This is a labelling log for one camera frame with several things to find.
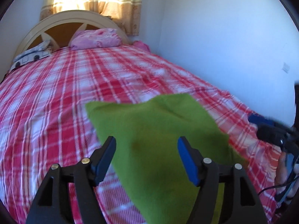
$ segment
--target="plaid blanket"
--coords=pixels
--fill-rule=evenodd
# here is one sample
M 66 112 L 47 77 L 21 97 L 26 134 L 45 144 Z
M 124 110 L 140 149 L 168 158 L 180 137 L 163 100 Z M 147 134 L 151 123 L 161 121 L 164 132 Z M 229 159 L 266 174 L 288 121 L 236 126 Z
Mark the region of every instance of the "plaid blanket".
M 100 147 L 85 103 L 135 104 L 167 93 L 189 93 L 204 106 L 249 160 L 248 175 L 257 191 L 273 185 L 279 149 L 256 138 L 247 120 L 252 111 L 229 92 L 132 46 L 64 48 L 19 68 L 0 85 L 0 198 L 12 217 L 25 223 L 53 163 L 73 165 Z M 261 195 L 269 222 L 274 193 Z M 111 166 L 96 196 L 107 223 L 145 223 Z M 82 223 L 73 185 L 70 198 L 75 223 Z

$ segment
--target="screw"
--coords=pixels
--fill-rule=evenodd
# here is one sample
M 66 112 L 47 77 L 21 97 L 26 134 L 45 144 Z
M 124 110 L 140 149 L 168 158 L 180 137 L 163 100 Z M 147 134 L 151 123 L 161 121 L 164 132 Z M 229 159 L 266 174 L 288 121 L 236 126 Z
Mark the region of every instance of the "screw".
M 53 165 L 51 166 L 51 169 L 52 169 L 52 170 L 55 170 L 55 169 L 57 169 L 57 168 L 59 168 L 59 165 L 58 165 L 57 163 L 55 163 L 55 164 L 53 164 Z
M 210 164 L 212 162 L 212 160 L 208 157 L 204 158 L 204 163 L 205 164 Z
M 81 160 L 81 163 L 83 163 L 83 164 L 88 164 L 89 162 L 90 162 L 90 159 L 89 159 L 88 157 L 83 158 L 83 159 Z
M 238 170 L 241 170 L 242 169 L 242 165 L 239 164 L 239 163 L 236 163 L 235 164 L 235 168 L 238 169 Z

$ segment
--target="wire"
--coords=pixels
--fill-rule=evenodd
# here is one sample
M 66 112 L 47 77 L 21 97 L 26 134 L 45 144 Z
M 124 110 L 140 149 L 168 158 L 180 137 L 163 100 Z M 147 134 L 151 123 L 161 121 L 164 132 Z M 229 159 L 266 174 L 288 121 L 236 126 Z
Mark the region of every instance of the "wire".
M 258 195 L 260 195 L 262 192 L 266 191 L 266 190 L 269 190 L 269 189 L 276 189 L 276 188 L 280 188 L 280 187 L 285 187 L 289 184 L 291 184 L 292 182 L 296 181 L 297 179 L 299 179 L 299 176 L 297 176 L 296 178 L 294 178 L 292 181 L 289 181 L 285 184 L 280 184 L 280 185 L 274 185 L 274 186 L 271 186 L 271 187 L 267 187 L 267 188 L 264 188 L 263 190 L 261 190 Z

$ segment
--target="green cloth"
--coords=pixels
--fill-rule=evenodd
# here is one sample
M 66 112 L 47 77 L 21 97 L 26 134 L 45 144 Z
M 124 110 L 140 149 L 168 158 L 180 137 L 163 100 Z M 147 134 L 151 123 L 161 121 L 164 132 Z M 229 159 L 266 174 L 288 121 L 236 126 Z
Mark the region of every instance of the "green cloth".
M 181 162 L 179 137 L 219 164 L 245 163 L 228 145 L 228 135 L 188 94 L 160 95 L 136 105 L 90 102 L 86 111 L 101 142 L 116 138 L 112 165 L 148 224 L 186 224 L 198 194 Z M 214 223 L 223 189 L 221 185 Z

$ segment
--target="floral pillow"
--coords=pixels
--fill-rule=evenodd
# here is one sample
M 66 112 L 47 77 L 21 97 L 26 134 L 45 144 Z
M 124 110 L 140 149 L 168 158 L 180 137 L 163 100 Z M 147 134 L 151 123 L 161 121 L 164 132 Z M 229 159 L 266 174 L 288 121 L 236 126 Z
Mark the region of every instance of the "floral pillow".
M 116 47 L 121 45 L 116 29 L 98 29 L 80 31 L 71 41 L 71 50 Z

